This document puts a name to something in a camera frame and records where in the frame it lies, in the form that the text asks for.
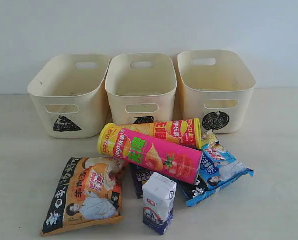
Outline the cream bin circle mark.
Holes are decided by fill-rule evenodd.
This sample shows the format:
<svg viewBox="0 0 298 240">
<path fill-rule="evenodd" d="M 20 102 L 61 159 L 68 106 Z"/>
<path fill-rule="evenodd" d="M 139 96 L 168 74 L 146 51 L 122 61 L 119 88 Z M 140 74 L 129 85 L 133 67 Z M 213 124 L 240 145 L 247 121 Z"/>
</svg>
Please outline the cream bin circle mark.
<svg viewBox="0 0 298 240">
<path fill-rule="evenodd" d="M 177 56 L 183 119 L 198 118 L 204 131 L 238 131 L 256 81 L 240 57 L 227 50 L 191 50 Z"/>
</svg>

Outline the pink chips can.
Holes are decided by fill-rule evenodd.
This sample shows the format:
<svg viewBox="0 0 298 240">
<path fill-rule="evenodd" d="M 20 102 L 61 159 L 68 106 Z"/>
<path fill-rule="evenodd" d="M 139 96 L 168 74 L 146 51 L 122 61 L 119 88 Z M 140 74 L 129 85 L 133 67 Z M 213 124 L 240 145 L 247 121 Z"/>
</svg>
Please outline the pink chips can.
<svg viewBox="0 0 298 240">
<path fill-rule="evenodd" d="M 97 147 L 103 155 L 191 185 L 196 183 L 202 160 L 199 150 L 121 128 L 113 123 L 103 127 Z"/>
</svg>

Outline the blue noodle bag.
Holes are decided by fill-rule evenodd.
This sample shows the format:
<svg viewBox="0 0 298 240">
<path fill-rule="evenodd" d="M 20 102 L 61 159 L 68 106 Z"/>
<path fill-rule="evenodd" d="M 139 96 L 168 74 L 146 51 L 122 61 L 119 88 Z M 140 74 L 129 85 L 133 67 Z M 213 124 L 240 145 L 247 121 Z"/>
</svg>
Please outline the blue noodle bag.
<svg viewBox="0 0 298 240">
<path fill-rule="evenodd" d="M 238 161 L 226 150 L 212 130 L 202 134 L 202 160 L 194 185 L 178 181 L 186 198 L 186 206 L 193 207 L 211 195 L 226 188 L 241 176 L 254 175 L 254 171 Z"/>
</svg>

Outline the white milk carton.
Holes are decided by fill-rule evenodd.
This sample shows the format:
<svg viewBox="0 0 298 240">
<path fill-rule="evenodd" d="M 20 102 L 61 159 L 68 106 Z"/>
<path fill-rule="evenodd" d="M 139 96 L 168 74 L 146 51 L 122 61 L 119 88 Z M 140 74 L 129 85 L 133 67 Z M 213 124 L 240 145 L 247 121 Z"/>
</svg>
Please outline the white milk carton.
<svg viewBox="0 0 298 240">
<path fill-rule="evenodd" d="M 143 223 L 159 235 L 165 234 L 173 220 L 176 186 L 176 182 L 156 172 L 142 186 Z"/>
</svg>

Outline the orange noodle bag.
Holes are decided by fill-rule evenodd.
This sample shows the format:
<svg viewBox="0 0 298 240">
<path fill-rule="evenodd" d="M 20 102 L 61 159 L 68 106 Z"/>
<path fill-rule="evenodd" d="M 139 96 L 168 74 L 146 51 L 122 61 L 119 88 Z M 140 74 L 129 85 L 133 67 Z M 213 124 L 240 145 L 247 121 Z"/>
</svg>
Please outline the orange noodle bag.
<svg viewBox="0 0 298 240">
<path fill-rule="evenodd" d="M 40 235 L 122 220 L 122 177 L 128 164 L 113 157 L 72 157 L 59 179 Z"/>
</svg>

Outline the yellow chips can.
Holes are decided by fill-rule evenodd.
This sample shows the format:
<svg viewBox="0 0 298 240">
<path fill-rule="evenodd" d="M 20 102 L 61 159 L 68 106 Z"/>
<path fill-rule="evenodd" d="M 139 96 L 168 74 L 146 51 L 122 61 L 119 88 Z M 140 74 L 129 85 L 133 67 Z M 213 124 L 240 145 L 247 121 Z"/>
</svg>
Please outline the yellow chips can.
<svg viewBox="0 0 298 240">
<path fill-rule="evenodd" d="M 121 127 L 188 148 L 196 150 L 202 148 L 202 130 L 199 118 L 121 125 Z"/>
</svg>

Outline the cream bin square mark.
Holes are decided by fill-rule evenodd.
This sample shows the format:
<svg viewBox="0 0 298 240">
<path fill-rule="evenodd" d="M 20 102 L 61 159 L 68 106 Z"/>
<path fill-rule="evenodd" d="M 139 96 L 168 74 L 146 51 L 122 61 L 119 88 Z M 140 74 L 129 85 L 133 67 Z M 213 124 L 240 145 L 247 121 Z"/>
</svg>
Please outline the cream bin square mark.
<svg viewBox="0 0 298 240">
<path fill-rule="evenodd" d="M 168 55 L 133 53 L 112 58 L 105 90 L 113 123 L 172 120 L 176 88 L 176 73 Z"/>
</svg>

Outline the cream bin triangle mark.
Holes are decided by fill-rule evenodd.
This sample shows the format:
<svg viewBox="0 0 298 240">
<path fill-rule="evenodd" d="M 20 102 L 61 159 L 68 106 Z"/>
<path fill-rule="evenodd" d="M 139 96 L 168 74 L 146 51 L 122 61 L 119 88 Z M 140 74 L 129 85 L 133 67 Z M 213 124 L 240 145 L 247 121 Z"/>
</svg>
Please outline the cream bin triangle mark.
<svg viewBox="0 0 298 240">
<path fill-rule="evenodd" d="M 109 57 L 64 54 L 49 60 L 27 87 L 47 134 L 90 138 L 103 128 L 109 111 L 105 79 Z"/>
</svg>

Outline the purple juice carton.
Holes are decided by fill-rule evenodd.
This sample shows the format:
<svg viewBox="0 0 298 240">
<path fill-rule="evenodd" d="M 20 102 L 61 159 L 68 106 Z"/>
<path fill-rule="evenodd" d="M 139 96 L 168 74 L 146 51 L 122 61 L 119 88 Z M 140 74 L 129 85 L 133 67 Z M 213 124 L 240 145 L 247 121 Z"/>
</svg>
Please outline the purple juice carton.
<svg viewBox="0 0 298 240">
<path fill-rule="evenodd" d="M 137 199 L 141 199 L 143 197 L 142 186 L 151 177 L 153 171 L 132 163 L 129 164 L 129 167 L 135 188 L 136 197 Z"/>
</svg>

